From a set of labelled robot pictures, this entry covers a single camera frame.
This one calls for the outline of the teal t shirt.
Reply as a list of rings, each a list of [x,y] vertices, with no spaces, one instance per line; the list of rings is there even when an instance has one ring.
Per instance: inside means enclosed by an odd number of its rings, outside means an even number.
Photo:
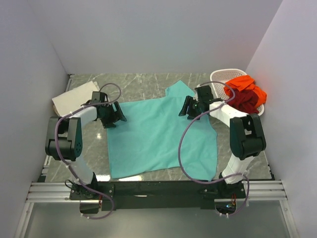
[[[186,96],[194,92],[182,81],[157,99],[121,103],[126,122],[107,130],[108,159],[114,179],[179,166],[178,146],[190,121],[178,114]],[[194,179],[211,180],[217,168],[217,133],[202,116],[186,132],[181,163]]]

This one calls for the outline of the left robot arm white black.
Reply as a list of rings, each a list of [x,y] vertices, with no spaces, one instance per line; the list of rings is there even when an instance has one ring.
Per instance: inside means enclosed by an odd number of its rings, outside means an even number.
[[[115,128],[116,122],[127,121],[118,101],[110,101],[106,93],[94,91],[79,109],[49,119],[45,143],[46,154],[65,165],[72,174],[74,187],[82,187],[81,193],[87,199],[96,198],[99,187],[95,173],[84,161],[82,129],[97,120],[104,128]]]

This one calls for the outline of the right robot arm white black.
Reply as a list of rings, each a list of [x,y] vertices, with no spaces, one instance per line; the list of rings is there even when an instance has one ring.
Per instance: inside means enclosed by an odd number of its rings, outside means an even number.
[[[232,95],[227,99],[214,98],[208,83],[195,88],[195,96],[186,96],[179,116],[188,116],[190,124],[183,132],[178,146],[178,162],[181,163],[181,144],[190,126],[202,116],[208,115],[229,127],[229,145],[231,157],[226,168],[220,173],[218,180],[209,183],[221,182],[217,192],[221,197],[228,198],[234,191],[234,184],[239,183],[250,162],[266,148],[266,140],[258,114],[247,114],[229,105],[235,99],[235,91],[225,83]]]

